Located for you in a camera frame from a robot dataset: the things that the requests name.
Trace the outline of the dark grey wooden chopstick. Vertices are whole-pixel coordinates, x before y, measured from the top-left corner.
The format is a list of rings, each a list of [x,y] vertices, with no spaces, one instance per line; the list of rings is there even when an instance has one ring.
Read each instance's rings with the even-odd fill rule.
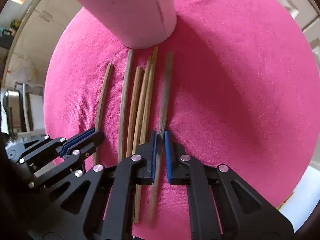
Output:
[[[162,164],[162,153],[164,146],[164,131],[167,125],[167,114],[168,105],[170,98],[170,87],[171,87],[171,77],[172,77],[172,67],[174,63],[174,52],[169,51],[166,54],[165,66],[164,66],[164,86],[163,86],[163,96],[162,96],[162,106],[159,121],[159,136],[158,145],[156,152],[156,170],[155,170],[155,181],[151,189],[150,202],[148,208],[148,226],[153,228],[156,207],[157,207],[157,194],[159,188],[159,181],[161,175],[161,164]]]

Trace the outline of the leftmost wooden chopstick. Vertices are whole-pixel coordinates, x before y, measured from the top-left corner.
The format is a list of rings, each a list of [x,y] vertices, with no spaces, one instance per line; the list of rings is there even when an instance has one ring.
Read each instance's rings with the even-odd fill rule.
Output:
[[[99,131],[102,126],[104,105],[106,100],[108,84],[112,74],[112,69],[113,69],[113,64],[108,63],[106,67],[105,75],[103,78],[103,83],[101,85],[100,95],[99,95],[99,102],[98,102],[96,119],[95,119],[95,131]]]

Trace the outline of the light brown wooden chopstick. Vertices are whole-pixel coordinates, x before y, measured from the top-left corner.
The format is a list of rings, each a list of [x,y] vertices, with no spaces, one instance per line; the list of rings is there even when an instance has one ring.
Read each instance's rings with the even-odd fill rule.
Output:
[[[134,82],[133,82],[133,90],[132,90],[130,114],[129,114],[129,123],[128,123],[128,130],[127,130],[126,157],[129,157],[132,154],[133,136],[134,136],[134,132],[135,132],[135,122],[136,122],[136,114],[137,114],[137,106],[138,106],[139,89],[140,89],[142,71],[143,71],[142,67],[136,68],[135,78],[134,78]]]

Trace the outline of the dark brown wooden chopstick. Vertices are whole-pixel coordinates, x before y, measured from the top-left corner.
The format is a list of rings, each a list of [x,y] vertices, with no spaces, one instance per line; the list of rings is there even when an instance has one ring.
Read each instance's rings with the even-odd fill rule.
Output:
[[[133,63],[133,50],[129,49],[126,61],[126,68],[123,79],[123,87],[121,92],[120,113],[119,113],[119,129],[118,129],[118,163],[120,163],[124,156],[124,133],[125,133],[125,117],[127,96],[129,91],[130,72]]]

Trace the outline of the long tan wooden chopstick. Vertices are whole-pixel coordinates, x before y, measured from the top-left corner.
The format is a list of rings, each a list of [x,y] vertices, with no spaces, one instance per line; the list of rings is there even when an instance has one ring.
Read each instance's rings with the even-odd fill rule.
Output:
[[[157,54],[158,54],[158,47],[155,46],[153,49],[151,62],[150,62],[150,71],[149,71],[149,77],[148,77],[148,85],[146,90],[143,120],[142,120],[142,127],[141,127],[141,133],[140,133],[140,141],[139,141],[140,145],[146,142],[146,134],[149,126],[149,116],[150,116],[150,108],[151,108],[151,100],[152,100],[153,81],[154,81],[156,62],[157,62]]]

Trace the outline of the pink round tablecloth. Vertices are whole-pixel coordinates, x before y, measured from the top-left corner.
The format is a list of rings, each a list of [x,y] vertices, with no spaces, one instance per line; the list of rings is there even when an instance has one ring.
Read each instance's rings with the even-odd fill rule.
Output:
[[[319,73],[299,26],[276,0],[174,0],[174,33],[158,46],[149,129],[158,129],[163,68],[174,53],[167,129],[204,164],[227,164],[273,206],[296,187],[319,135]],[[128,49],[86,9],[52,54],[44,125],[70,138],[95,124],[106,65],[99,161],[118,161]]]

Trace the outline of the pink white cup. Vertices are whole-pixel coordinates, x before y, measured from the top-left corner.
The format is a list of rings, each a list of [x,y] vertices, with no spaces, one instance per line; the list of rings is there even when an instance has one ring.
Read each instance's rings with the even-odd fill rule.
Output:
[[[158,45],[176,28],[174,0],[77,1],[131,49]]]

